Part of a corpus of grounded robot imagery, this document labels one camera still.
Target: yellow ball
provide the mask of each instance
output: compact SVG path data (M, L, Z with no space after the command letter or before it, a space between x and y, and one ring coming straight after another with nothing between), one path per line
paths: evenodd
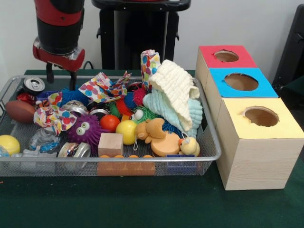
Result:
M125 120L120 122L116 128L116 133L123 134L123 143L125 145L132 145L135 143L135 128L137 124L132 120Z
M0 145L7 150L10 156L15 153L20 153L20 144L18 140L13 136L1 135Z

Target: purple spiky ball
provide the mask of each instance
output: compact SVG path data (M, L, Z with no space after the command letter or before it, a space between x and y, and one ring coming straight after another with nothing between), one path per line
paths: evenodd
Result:
M96 115L82 115L76 123L67 131L71 143L87 143L91 146L91 156L98 156L98 144L101 133L108 133L100 127Z

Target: red spiky ball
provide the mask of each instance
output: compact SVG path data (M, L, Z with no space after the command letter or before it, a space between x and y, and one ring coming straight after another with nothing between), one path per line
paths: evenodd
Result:
M133 90L133 101L137 106L143 106L143 98L146 96L147 91L144 86L142 88Z
M131 110L125 105L123 98L116 101L116 107L121 115L125 114L131 116L133 114Z

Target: polka dot fabric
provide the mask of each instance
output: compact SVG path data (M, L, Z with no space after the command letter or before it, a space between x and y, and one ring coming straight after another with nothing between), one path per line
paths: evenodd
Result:
M34 114L34 123L48 131L59 135L67 131L76 122L77 117L70 112L59 108L62 102L62 92L54 93L48 97L49 107L39 108Z
M149 88L149 78L154 75L161 65L160 54L155 50L146 50L141 54L141 71L142 71L142 83L146 89Z
M97 103L108 103L127 95L126 86L132 74L126 71L124 76L112 82L104 73L99 73L89 82L84 83L79 91Z

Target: metal tray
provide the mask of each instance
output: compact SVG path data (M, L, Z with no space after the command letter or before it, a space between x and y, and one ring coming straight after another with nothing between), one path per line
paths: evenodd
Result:
M20 124L12 120L5 112L5 104L16 99L17 91L22 88L24 78L11 78L0 93L0 135L9 134L16 137L21 146L21 152L28 149L28 142L40 127L35 124ZM39 76L46 82L45 76ZM53 84L46 83L45 91L61 90L68 86L69 76L56 76ZM82 85L91 76L78 76L77 83ZM110 77L115 81L119 76ZM141 77L131 77L130 83L140 81ZM197 79L194 85L199 88L200 101L203 105L204 116L198 129L197 141L200 145L200 157L184 158L142 158L152 155L150 145L139 141L138 150L133 146L124 146L123 153L127 157L135 154L140 158L0 158L0 176L98 176L98 175L203 175L212 161L221 155L219 139L212 123L209 107L202 86ZM54 152L59 152L67 142L67 135L61 133L60 145ZM131 167L133 172L114 171L114 167L125 169Z

